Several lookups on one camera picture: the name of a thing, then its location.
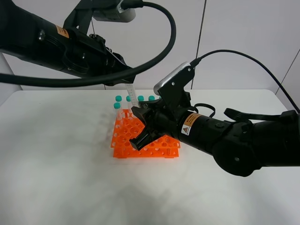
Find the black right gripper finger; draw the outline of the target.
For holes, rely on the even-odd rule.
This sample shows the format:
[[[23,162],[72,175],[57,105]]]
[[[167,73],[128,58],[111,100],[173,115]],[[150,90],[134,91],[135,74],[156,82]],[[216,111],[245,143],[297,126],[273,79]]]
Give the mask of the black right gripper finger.
[[[135,150],[141,150],[146,145],[154,141],[155,133],[148,128],[144,128],[136,137],[129,140]]]
[[[149,117],[152,115],[152,110],[149,108],[140,108],[133,106],[131,108],[133,115],[138,118],[143,124],[147,124],[150,120]]]

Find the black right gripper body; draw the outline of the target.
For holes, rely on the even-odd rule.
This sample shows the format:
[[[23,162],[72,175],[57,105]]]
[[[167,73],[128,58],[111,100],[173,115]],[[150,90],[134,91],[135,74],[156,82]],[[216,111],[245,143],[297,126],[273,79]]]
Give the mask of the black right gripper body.
[[[153,101],[143,101],[140,108],[149,108],[152,110],[152,115],[149,117],[144,128],[148,128],[155,133],[154,141],[163,135],[168,135],[176,140],[179,140],[179,123],[183,116],[185,109],[180,109],[177,116],[173,116],[165,108],[162,99]]]

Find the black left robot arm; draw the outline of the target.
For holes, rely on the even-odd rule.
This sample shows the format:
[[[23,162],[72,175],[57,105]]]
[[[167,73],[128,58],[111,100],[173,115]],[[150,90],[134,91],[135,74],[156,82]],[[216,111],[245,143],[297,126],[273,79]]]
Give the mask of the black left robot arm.
[[[97,77],[128,69],[123,57],[106,47],[105,39],[89,34],[92,19],[127,23],[135,11],[119,12],[117,0],[82,0],[55,25],[18,7],[11,0],[0,3],[0,50],[23,61],[74,75]]]

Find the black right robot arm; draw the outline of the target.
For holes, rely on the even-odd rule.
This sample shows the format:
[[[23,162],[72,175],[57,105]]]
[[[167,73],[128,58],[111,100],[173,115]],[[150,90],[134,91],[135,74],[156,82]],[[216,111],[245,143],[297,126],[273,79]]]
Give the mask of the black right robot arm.
[[[250,114],[227,108],[229,120],[201,115],[196,105],[170,108],[162,99],[141,102],[132,113],[144,129],[130,140],[136,150],[168,135],[213,156],[226,172],[247,177],[262,167],[300,164],[300,116]]]

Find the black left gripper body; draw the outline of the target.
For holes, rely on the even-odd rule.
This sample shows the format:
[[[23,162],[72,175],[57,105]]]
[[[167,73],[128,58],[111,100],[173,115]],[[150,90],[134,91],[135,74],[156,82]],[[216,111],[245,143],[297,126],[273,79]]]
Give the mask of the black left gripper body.
[[[123,71],[130,67],[105,46],[99,35],[87,36],[78,29],[67,30],[68,43],[62,63],[73,75],[81,78],[105,75],[106,70]]]

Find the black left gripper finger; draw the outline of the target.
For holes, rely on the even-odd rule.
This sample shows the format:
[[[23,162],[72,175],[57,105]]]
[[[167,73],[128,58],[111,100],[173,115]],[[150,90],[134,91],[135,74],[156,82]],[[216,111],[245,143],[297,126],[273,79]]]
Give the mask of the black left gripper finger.
[[[123,71],[112,71],[112,70],[106,70],[105,71],[105,75],[109,75],[111,76],[111,74],[115,74],[115,73],[126,73],[126,70]],[[106,86],[115,86],[117,84],[131,84],[133,83],[135,80],[135,75],[131,76],[131,77],[126,77],[126,78],[122,78],[122,79],[114,79],[112,81],[109,82],[105,82],[104,85]]]

